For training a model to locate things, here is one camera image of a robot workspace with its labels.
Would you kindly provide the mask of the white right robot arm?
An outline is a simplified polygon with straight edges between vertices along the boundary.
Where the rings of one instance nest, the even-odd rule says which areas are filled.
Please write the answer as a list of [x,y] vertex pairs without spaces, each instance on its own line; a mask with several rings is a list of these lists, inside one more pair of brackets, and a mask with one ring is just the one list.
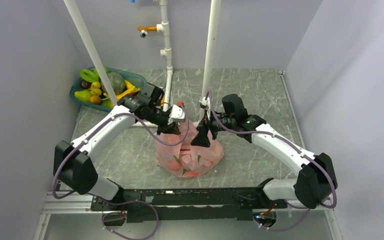
[[299,201],[308,209],[337,206],[338,183],[329,155],[324,152],[315,154],[298,146],[262,117],[249,114],[237,94],[222,98],[223,112],[215,111],[211,92],[201,98],[199,105],[205,114],[191,145],[208,148],[208,133],[216,140],[219,132],[226,131],[266,150],[296,176],[291,179],[268,178],[260,183],[255,189],[255,200],[260,207],[267,208],[276,201],[288,200]]

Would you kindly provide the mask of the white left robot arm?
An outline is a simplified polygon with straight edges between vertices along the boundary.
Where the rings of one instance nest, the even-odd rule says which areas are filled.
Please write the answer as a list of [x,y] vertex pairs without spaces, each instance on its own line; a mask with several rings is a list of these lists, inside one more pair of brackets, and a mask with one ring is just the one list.
[[122,97],[99,123],[71,142],[60,141],[54,152],[51,192],[55,199],[63,199],[56,191],[62,182],[73,193],[89,194],[103,199],[111,210],[119,209],[124,201],[124,188],[116,182],[100,176],[94,159],[123,131],[140,123],[150,122],[157,127],[156,133],[180,135],[179,123],[188,120],[183,105],[163,109],[164,91],[146,83],[144,87]]

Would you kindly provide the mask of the pink peach-print plastic bag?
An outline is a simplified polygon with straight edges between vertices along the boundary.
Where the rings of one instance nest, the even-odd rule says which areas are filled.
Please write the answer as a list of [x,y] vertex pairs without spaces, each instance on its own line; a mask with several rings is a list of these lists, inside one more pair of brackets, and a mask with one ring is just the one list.
[[179,124],[180,135],[161,133],[155,142],[156,163],[176,177],[194,178],[211,171],[224,157],[217,140],[209,147],[191,145],[198,130],[191,120]]

